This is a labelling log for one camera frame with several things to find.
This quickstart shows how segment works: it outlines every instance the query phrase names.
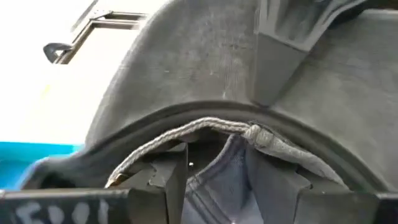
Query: denim fabric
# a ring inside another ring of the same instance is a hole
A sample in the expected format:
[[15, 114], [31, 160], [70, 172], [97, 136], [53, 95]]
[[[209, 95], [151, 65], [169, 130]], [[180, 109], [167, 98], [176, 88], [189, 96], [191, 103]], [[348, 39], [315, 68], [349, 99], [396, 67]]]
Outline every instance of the denim fabric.
[[230, 136], [217, 158], [189, 178], [182, 223], [262, 223], [247, 178], [247, 146], [241, 136]]

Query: gray cord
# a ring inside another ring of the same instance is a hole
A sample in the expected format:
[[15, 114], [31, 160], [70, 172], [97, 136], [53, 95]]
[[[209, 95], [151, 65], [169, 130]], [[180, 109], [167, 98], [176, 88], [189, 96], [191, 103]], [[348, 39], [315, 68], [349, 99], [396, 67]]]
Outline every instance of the gray cord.
[[253, 145], [258, 151], [278, 157], [279, 159], [301, 165], [309, 171], [341, 185], [344, 185], [340, 176], [323, 160], [312, 153], [299, 148], [293, 144], [278, 138], [272, 132], [259, 125], [249, 125], [242, 122], [227, 121], [219, 118], [201, 118], [194, 120], [179, 128], [171, 129], [147, 142], [133, 151], [122, 163], [120, 163], [108, 178], [105, 187], [109, 187], [117, 181], [120, 174], [133, 165], [142, 156], [157, 149], [160, 145], [174, 139], [179, 139], [187, 134], [194, 133], [202, 128], [213, 128], [219, 131], [241, 134], [249, 144]]
[[184, 126], [179, 128], [171, 129], [156, 137], [150, 142], [140, 146], [136, 150], [134, 150], [122, 163], [120, 163], [115, 170], [113, 170], [112, 174], [108, 178], [108, 182], [106, 187], [108, 187], [111, 183], [116, 180], [116, 177], [119, 174], [125, 172], [129, 167], [133, 165], [138, 159], [140, 159], [143, 155], [148, 152], [157, 149], [160, 145], [167, 143], [171, 140], [178, 139], [187, 134], [194, 133], [202, 128], [214, 128], [220, 131], [228, 131], [232, 133], [243, 133], [245, 132], [250, 125], [242, 122], [234, 122], [234, 121], [226, 121], [219, 118], [201, 118], [198, 120], [194, 120]]

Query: blue surface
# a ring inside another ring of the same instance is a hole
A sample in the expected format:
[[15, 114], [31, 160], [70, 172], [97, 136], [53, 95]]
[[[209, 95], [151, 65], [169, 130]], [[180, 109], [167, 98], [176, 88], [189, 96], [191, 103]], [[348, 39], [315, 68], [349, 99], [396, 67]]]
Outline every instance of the blue surface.
[[19, 184], [37, 160], [65, 157], [80, 145], [0, 142], [0, 189], [18, 190]]

